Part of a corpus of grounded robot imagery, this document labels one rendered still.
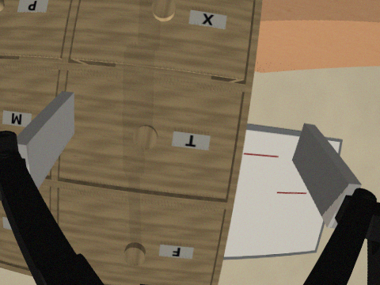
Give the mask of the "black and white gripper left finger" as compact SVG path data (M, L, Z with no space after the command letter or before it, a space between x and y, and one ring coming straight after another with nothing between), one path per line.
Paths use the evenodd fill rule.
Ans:
M38 190L73 134L74 93L65 91L18 136L0 131L0 201L36 285L104 285Z

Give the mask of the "light wooden chest of drawers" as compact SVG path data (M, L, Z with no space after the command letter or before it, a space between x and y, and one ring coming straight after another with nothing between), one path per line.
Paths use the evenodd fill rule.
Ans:
M86 71L102 74L118 74L140 78L152 78L171 82L183 82L201 86L211 86L222 89L242 91L241 107L239 112L237 134L234 144L234 154L230 170L230 179L225 199L204 196L190 196L169 192L156 192L142 189L125 188L108 184L96 184L81 180L71 180L59 177L60 155L51 168L51 175L46 176L42 185L51 186L51 213L59 224L59 188L65 188L80 192L89 192L106 196L116 196L134 200L145 200L159 203L172 203L194 207L210 207L224 209L222 226L220 230L218 248L215 256L215 264L210 285L219 284L219 276L222 269L223 257L230 229L230 222L234 208L238 178L241 168L241 159L245 143L245 133L249 117L249 106L253 88L253 77L257 58L257 45L260 31L260 17L263 0L253 0L253 13L249 35L249 47L245 67L245 79L239 82L224 82L208 78L198 78L180 74L169 74L148 70L136 70L113 66L98 66L81 64L70 59L74 41L74 32L78 19L78 11L81 0L72 0L70 16L66 29L66 38L63 48L62 62L48 62L22 59L0 59L0 66L13 67L37 67L59 69L59 86L57 96L67 90L67 78L69 70Z

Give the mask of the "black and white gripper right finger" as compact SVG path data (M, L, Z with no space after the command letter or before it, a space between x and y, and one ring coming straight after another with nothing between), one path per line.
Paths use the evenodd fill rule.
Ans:
M367 285L380 285L380 203L375 195L361 188L313 124L303 124L292 161L326 227L336 228L303 285L347 285L364 239Z

